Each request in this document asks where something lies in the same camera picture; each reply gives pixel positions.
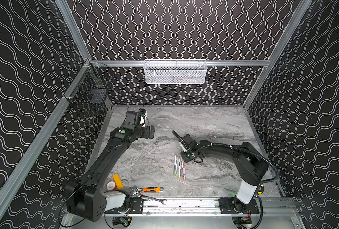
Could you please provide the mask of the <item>pink white pen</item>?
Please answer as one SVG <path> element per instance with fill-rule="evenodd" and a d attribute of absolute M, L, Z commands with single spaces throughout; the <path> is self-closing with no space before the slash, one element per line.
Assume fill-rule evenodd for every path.
<path fill-rule="evenodd" d="M 184 181 L 186 180 L 185 164 L 182 165 L 182 178 L 183 178 Z"/>

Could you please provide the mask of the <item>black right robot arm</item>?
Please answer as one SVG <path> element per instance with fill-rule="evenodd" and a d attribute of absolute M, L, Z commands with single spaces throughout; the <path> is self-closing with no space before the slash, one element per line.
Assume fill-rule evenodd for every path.
<path fill-rule="evenodd" d="M 213 143 L 207 140 L 195 141 L 189 134 L 178 137 L 183 149 L 184 163 L 201 163 L 206 157 L 231 161 L 241 177 L 241 185 L 230 206 L 237 213 L 249 213 L 248 205 L 264 190 L 264 184 L 279 179 L 279 172 L 269 159 L 262 156 L 252 144 L 241 145 Z"/>

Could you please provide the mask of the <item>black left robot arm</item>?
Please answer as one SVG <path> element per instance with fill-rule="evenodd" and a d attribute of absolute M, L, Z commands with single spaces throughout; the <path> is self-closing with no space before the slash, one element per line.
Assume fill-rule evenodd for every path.
<path fill-rule="evenodd" d="M 148 113 L 143 108 L 126 112 L 122 125 L 110 132 L 107 145 L 98 159 L 81 178 L 65 186 L 64 206 L 68 213 L 92 222 L 102 217 L 107 201 L 101 188 L 114 165 L 133 142 L 140 138 L 154 138 L 155 126 L 146 125 L 147 119 Z"/>

